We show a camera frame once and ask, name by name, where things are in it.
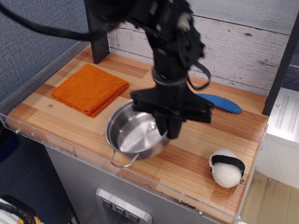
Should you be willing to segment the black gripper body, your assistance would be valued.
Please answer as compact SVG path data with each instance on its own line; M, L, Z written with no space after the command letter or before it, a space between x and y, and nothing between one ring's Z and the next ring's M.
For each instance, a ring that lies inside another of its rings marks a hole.
M134 110L151 114L159 112L167 118L178 116L183 121L211 122L214 105L193 93L185 77L177 80L153 77L153 80L155 87L130 93Z

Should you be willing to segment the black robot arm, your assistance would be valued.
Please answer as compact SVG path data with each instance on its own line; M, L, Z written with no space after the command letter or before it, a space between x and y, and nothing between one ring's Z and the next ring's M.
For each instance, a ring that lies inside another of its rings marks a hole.
M93 16L108 29L129 22L144 30L153 51L152 77L155 87L133 91L133 109L151 113L161 134L179 136L186 120L211 121L213 104L198 97L199 86L192 84L189 70L209 70L199 63L204 44L194 27L190 4L185 0L89 0Z

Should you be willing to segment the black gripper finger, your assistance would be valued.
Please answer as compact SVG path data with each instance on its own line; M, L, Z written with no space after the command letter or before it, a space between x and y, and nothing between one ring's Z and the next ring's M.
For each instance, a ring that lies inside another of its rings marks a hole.
M167 116L160 112L154 112L154 117L160 135L167 135L169 131Z
M180 116L171 116L168 118L168 138L176 139L179 136L182 126L182 118Z

